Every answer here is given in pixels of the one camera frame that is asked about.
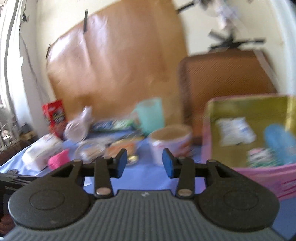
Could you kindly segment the person's left hand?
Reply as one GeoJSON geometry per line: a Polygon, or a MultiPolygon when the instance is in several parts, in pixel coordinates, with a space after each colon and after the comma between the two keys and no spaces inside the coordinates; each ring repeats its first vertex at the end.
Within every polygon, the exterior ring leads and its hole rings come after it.
{"type": "Polygon", "coordinates": [[[1,222],[0,222],[0,233],[2,235],[6,235],[7,233],[9,233],[13,228],[15,227],[15,223],[12,220],[12,217],[10,216],[10,214],[5,214],[2,218],[1,218],[1,222]]]}

